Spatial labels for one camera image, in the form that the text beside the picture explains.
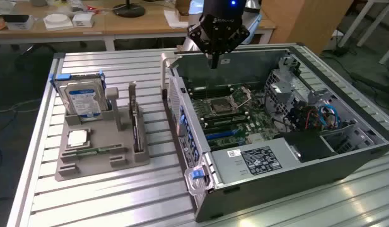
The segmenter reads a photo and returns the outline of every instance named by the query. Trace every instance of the floor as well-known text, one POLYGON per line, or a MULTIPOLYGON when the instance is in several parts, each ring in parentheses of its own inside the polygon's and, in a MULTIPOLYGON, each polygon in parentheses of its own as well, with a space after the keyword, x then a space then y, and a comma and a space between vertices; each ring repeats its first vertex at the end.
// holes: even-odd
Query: floor
MULTIPOLYGON (((338 29, 346 31, 354 15, 343 18, 338 29)), ((354 38, 361 35, 361 31, 369 26, 369 21, 363 21, 354 32, 354 38)), ((143 49, 154 47, 173 47, 181 40, 129 40, 118 41, 118 50, 143 49)), ((85 48, 78 43, 58 43, 51 46, 58 52, 94 52, 103 51, 101 42, 86 42, 85 48)), ((350 77, 341 65, 349 72, 374 79, 382 84, 389 84, 389 71, 386 67, 377 63, 378 59, 389 49, 389 31, 377 28, 374 34, 367 39, 362 48, 354 47, 354 42, 349 45, 350 51, 342 57, 335 57, 330 52, 323 52, 323 59, 333 69, 349 80, 350 77)), ((38 49, 26 59, 19 62, 22 69, 14 68, 14 59, 27 45, 21 45, 18 51, 13 51, 9 46, 0 47, 0 109, 10 107, 14 103, 30 99, 38 99, 42 94, 42 87, 50 65, 51 53, 46 49, 38 49)), ((355 84, 357 89, 371 99, 374 92, 361 83, 355 84)), ((389 95, 378 92, 377 102, 389 107, 389 95)), ((38 101, 21 106, 22 110, 34 109, 38 101)), ((11 198, 14 196, 17 181, 23 164, 23 157, 27 149, 29 139, 35 119, 35 111, 18 113, 9 126, 0 131, 0 149, 2 155, 2 166, 0 168, 0 227, 5 226, 10 211, 11 198)), ((0 128, 13 117, 13 111, 0 113, 0 128)))

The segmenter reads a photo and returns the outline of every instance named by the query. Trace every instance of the barcode sticker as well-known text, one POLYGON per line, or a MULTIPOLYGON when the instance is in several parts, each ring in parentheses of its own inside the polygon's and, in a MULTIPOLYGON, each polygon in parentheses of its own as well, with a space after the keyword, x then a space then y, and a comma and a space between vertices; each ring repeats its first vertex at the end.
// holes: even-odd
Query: barcode sticker
POLYGON ((229 150, 226 152, 227 152, 227 156, 229 157, 239 156, 239 149, 237 149, 237 150, 229 150))

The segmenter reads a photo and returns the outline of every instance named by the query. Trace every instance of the paper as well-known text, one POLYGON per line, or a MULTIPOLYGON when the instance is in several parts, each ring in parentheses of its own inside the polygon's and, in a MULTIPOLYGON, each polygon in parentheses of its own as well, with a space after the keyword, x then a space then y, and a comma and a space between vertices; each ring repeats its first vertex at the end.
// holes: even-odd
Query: paper
POLYGON ((186 21, 178 21, 174 11, 163 10, 163 15, 170 28, 186 28, 189 26, 186 21))
POLYGON ((0 15, 10 14, 15 2, 0 1, 0 15))

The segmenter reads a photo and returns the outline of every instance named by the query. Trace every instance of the power supply label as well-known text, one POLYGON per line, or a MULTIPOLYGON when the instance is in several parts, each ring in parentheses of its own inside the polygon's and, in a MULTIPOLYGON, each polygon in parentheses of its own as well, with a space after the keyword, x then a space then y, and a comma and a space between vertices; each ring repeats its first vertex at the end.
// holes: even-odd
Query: power supply label
POLYGON ((241 155, 253 175, 258 175, 282 168, 270 147, 242 151, 241 155))

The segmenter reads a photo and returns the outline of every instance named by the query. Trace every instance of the wooden desk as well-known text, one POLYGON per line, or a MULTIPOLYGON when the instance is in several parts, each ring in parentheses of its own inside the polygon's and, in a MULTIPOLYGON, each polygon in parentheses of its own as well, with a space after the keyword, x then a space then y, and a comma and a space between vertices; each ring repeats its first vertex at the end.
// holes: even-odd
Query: wooden desk
MULTIPOLYGON (((113 8, 123 0, 87 0, 83 3, 97 8, 113 8)), ((106 50, 114 50, 113 41, 117 39, 133 38, 162 38, 185 37, 186 30, 169 27, 163 10, 173 8, 167 3, 150 3, 131 0, 141 4, 146 10, 145 15, 137 18, 115 16, 110 11, 93 16, 94 26, 91 28, 71 28, 59 31, 46 31, 42 18, 53 13, 55 7, 33 7, 29 2, 18 2, 14 6, 14 13, 33 15, 37 18, 30 31, 0 31, 0 44, 33 44, 71 41, 99 40, 105 42, 106 50)), ((262 15, 262 20, 255 34, 262 34, 259 43, 269 42, 274 23, 262 15)))

